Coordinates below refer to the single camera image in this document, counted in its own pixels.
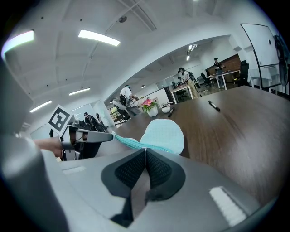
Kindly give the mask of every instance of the black marker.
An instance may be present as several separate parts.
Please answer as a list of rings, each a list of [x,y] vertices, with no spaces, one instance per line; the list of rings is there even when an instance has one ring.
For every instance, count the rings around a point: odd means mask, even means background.
[[[212,101],[208,101],[208,103],[213,107],[215,108],[217,111],[220,111],[221,109],[218,108]]]
[[[174,110],[174,107],[172,108],[172,110],[171,110],[170,113],[168,114],[168,116],[167,116],[168,118],[171,117],[173,110]]]

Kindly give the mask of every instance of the window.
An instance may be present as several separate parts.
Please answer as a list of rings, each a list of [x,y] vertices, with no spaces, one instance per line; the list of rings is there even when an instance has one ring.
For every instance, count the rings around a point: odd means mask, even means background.
[[[112,117],[112,120],[116,123],[117,120],[117,116],[120,116],[121,114],[118,113],[117,108],[116,107],[112,107],[110,109],[108,109],[109,114]]]
[[[112,107],[110,109],[108,109],[109,114],[111,115],[112,120],[114,121],[114,123],[120,123],[120,121],[123,121],[123,118],[121,118],[121,114],[117,111],[116,107]]]

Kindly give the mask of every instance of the ceiling light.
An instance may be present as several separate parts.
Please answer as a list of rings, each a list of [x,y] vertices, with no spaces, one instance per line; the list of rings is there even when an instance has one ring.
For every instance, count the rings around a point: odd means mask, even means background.
[[[87,90],[90,90],[90,88],[81,89],[81,90],[78,90],[78,91],[75,91],[75,92],[71,92],[71,93],[69,93],[69,96],[74,95],[74,94],[77,94],[79,92],[84,92],[84,91],[87,91]]]
[[[98,34],[92,31],[81,30],[78,36],[80,38],[94,39],[94,40],[101,41],[107,44],[112,44],[114,46],[118,46],[120,43],[118,40],[112,39],[110,37],[107,37],[105,35]]]
[[[25,32],[23,34],[17,35],[10,40],[7,40],[2,48],[1,57],[4,59],[5,52],[9,51],[10,49],[12,49],[20,44],[29,42],[31,40],[34,40],[34,31],[32,31],[32,30]]]
[[[77,109],[79,109],[79,108],[82,108],[83,106],[80,106],[80,107],[78,107],[78,108],[75,108],[75,109],[73,109],[73,110],[71,110],[71,112],[72,111],[75,111],[75,110],[77,110]]]
[[[44,104],[42,104],[42,105],[40,105],[40,106],[38,106],[38,107],[32,109],[32,110],[30,111],[30,113],[33,113],[34,111],[40,109],[41,107],[44,107],[44,106],[48,105],[48,104],[51,103],[51,102],[52,102],[51,100],[47,101],[46,103],[44,103]]]
[[[191,50],[194,50],[197,46],[198,46],[197,44],[194,44],[194,45],[192,46],[192,49],[191,49]]]

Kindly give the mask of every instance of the flower vase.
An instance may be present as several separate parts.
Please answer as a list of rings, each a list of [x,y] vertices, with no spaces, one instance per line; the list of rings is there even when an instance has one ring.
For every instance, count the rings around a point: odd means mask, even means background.
[[[157,106],[153,106],[147,113],[150,117],[156,116],[158,114]]]

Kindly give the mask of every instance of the black office chair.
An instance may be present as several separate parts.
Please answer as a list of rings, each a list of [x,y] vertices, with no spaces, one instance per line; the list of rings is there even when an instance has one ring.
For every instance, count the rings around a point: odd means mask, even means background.
[[[240,76],[233,79],[234,84],[237,84],[238,86],[249,86],[248,82],[248,70],[249,70],[249,64],[247,63],[246,60],[241,61],[241,73]]]
[[[180,91],[177,91],[177,92],[176,92],[177,99],[178,99],[178,100],[179,100],[179,99],[183,100],[184,97],[188,97],[188,96],[184,95],[185,92],[186,92],[186,90],[180,90]]]
[[[209,86],[212,85],[211,81],[206,78],[206,76],[204,75],[203,72],[201,72],[201,77],[204,79],[205,87],[208,86],[208,85]]]

